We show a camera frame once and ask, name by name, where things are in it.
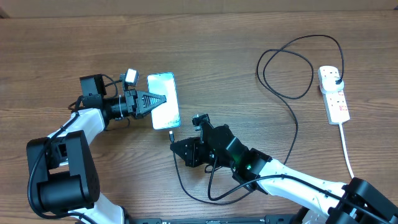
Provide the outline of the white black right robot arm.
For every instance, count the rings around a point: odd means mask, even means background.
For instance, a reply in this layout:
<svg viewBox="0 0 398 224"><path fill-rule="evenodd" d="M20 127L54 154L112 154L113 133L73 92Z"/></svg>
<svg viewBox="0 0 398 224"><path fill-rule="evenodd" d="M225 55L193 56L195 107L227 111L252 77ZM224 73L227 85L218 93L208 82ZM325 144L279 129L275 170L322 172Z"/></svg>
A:
<svg viewBox="0 0 398 224"><path fill-rule="evenodd" d="M228 125L199 125L200 136L173 141L170 150L186 166L210 164L230 168L238 186L215 197L221 200L245 188L291 200L325 223L397 223L397 206L369 182L354 177L350 183L318 179L293 170L277 159L249 149Z"/></svg>

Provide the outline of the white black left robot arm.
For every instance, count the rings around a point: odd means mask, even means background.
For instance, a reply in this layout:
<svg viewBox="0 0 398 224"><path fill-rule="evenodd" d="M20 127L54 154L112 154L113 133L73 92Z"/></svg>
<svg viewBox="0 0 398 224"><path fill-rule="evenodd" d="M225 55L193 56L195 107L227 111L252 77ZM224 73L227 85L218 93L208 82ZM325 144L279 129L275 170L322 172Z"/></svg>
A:
<svg viewBox="0 0 398 224"><path fill-rule="evenodd" d="M107 97L104 78L104 74L82 77L82 94L69 106L70 119L47 137L27 143L27 199L41 218L73 217L80 223L134 221L125 208L101 193L90 144L112 119L141 119L167 99L135 90L137 75L127 74L119 79L124 95Z"/></svg>

